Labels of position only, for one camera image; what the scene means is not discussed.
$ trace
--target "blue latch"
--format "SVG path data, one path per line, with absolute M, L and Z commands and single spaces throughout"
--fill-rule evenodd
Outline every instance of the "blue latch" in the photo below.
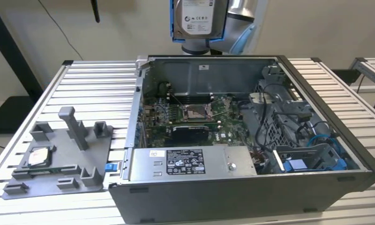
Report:
M 103 167 L 105 172 L 115 172 L 118 170 L 118 165 L 115 163 L 106 163 Z

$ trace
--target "circuit board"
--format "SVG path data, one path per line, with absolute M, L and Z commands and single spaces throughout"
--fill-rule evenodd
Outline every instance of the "circuit board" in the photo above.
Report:
M 213 96 L 206 104 L 189 105 L 170 105 L 165 99 L 158 98 L 155 102 L 143 105 L 143 114 L 149 148 L 253 146 L 236 101 L 225 95 Z M 193 139 L 188 140 L 184 130 L 193 128 L 197 131 L 193 133 Z M 181 132 L 178 139 L 176 139 L 177 131 Z

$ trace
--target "power supply label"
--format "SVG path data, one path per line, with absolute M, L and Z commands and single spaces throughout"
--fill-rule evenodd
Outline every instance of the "power supply label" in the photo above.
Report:
M 202 150 L 166 150 L 166 174 L 205 174 Z

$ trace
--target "blue cable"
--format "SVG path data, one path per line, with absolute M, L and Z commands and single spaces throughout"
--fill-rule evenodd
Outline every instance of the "blue cable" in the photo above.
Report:
M 308 141 L 308 143 L 306 143 L 306 147 L 309 147 L 312 141 L 313 141 L 316 138 L 318 138 L 318 137 L 325 137 L 325 138 L 328 138 L 328 139 L 333 142 L 334 146 L 337 147 L 337 151 L 338 151 L 338 152 L 337 152 L 337 155 L 338 155 L 338 154 L 340 154 L 340 146 L 338 146 L 336 140 L 334 140 L 333 138 L 330 138 L 328 135 L 314 135 L 314 136 L 309 139 L 309 141 Z

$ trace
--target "metal rail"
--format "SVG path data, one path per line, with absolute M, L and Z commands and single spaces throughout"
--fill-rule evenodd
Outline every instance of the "metal rail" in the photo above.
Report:
M 375 58 L 356 58 L 349 66 L 375 83 Z
M 375 110 L 346 87 L 330 70 L 310 59 L 290 59 L 322 100 L 375 157 Z M 61 106 L 75 108 L 75 118 L 85 126 L 105 120 L 114 127 L 107 161 L 123 155 L 130 95 L 134 87 L 134 62 L 79 61 L 62 67 L 38 105 L 31 110 L 0 156 L 0 196 L 19 163 L 31 137 L 27 133 L 35 121 L 47 121 L 51 128 L 65 128 L 57 119 Z M 117 173 L 106 173 L 110 183 Z M 200 224 L 350 224 L 375 223 L 375 184 L 364 192 L 346 194 L 322 213 L 258 217 L 205 222 Z M 122 219 L 107 192 L 2 200 L 0 224 L 121 224 Z

